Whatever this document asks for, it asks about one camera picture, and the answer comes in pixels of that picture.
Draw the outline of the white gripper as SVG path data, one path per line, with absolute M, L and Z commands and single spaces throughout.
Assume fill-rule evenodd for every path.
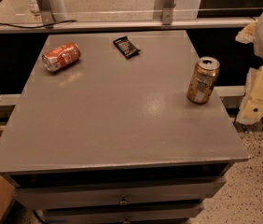
M 237 33 L 235 40 L 243 44 L 253 43 L 256 25 L 257 21 L 246 25 Z M 243 125 L 252 125 L 263 118 L 263 65 L 259 69 L 249 69 L 244 91 L 236 121 Z

